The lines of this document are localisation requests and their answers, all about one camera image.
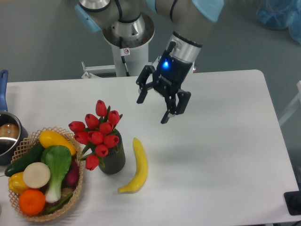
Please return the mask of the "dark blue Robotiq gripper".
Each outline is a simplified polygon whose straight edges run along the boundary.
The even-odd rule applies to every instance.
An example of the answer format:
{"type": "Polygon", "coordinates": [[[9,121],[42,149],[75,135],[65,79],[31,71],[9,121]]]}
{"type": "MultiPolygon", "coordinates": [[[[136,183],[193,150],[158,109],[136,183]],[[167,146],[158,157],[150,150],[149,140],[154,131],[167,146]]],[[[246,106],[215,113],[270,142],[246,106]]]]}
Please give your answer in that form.
{"type": "Polygon", "coordinates": [[[170,118],[183,114],[190,100],[191,93],[183,91],[181,85],[192,67],[191,62],[181,61],[164,51],[161,59],[155,67],[146,65],[143,67],[136,80],[139,86],[139,97],[137,104],[142,104],[147,96],[148,90],[153,88],[165,98],[166,112],[161,119],[161,124],[166,124],[170,118]],[[152,74],[152,82],[147,79],[152,74]]]}

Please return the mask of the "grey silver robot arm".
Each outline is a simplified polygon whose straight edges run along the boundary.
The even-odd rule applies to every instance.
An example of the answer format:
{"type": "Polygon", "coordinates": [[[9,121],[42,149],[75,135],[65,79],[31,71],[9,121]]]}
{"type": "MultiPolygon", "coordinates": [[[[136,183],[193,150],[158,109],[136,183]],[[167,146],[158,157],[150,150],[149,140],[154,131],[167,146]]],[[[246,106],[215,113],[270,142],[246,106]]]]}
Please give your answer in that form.
{"type": "Polygon", "coordinates": [[[152,19],[141,0],[80,0],[75,12],[87,29],[101,31],[110,43],[117,76],[136,76],[137,103],[150,89],[164,97],[165,124],[183,114],[191,97],[181,88],[224,6],[222,0],[149,0],[147,5],[169,19],[174,31],[157,63],[148,64],[148,44],[154,35],[152,19]]]}

